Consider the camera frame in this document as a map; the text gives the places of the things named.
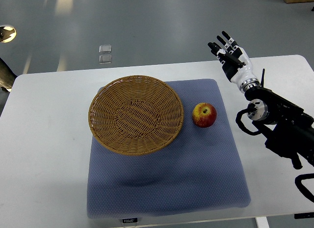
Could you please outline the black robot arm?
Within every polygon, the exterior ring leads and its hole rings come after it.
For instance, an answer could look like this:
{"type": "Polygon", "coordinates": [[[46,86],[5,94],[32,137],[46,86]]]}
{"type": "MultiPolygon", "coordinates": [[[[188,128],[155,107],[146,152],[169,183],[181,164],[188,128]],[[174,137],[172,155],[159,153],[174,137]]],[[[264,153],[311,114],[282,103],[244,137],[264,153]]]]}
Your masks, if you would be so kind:
{"type": "Polygon", "coordinates": [[[241,84],[248,107],[238,112],[236,123],[248,135],[263,134],[265,147],[289,158],[295,169],[302,168],[299,157],[314,163],[314,119],[294,103],[263,87],[254,75],[241,84]]]}

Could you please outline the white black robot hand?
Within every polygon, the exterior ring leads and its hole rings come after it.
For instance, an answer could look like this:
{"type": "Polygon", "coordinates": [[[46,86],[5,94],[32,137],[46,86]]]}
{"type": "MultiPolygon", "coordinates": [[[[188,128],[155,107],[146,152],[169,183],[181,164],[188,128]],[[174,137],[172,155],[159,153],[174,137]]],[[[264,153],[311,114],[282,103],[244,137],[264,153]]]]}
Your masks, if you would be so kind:
{"type": "Polygon", "coordinates": [[[236,84],[238,89],[244,93],[249,88],[260,84],[253,73],[253,65],[245,50],[230,37],[225,31],[222,36],[217,36],[221,43],[208,43],[211,53],[222,65],[222,70],[229,82],[236,84]]]}

